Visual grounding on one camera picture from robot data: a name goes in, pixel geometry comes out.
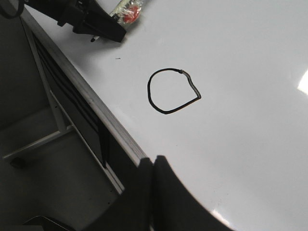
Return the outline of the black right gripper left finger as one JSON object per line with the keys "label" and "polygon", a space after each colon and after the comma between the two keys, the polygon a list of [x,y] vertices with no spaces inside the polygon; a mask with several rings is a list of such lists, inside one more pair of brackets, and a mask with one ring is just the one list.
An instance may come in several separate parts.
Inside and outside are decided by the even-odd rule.
{"label": "black right gripper left finger", "polygon": [[153,164],[140,160],[135,178],[110,207],[85,231],[148,231],[150,229]]}

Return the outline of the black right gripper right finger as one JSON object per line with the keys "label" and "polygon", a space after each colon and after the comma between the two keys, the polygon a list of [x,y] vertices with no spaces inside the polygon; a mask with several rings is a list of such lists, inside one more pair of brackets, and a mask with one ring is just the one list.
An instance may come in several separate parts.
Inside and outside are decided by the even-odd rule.
{"label": "black right gripper right finger", "polygon": [[156,231],[229,231],[178,179],[165,156],[157,156],[152,181]]}

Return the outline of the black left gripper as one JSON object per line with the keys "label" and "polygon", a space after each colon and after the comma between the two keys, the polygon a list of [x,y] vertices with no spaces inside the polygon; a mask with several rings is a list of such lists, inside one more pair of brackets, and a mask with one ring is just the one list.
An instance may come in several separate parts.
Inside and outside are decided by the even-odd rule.
{"label": "black left gripper", "polygon": [[76,34],[103,37],[121,42],[126,30],[95,0],[25,0],[24,3],[51,17],[58,25],[69,24]]}

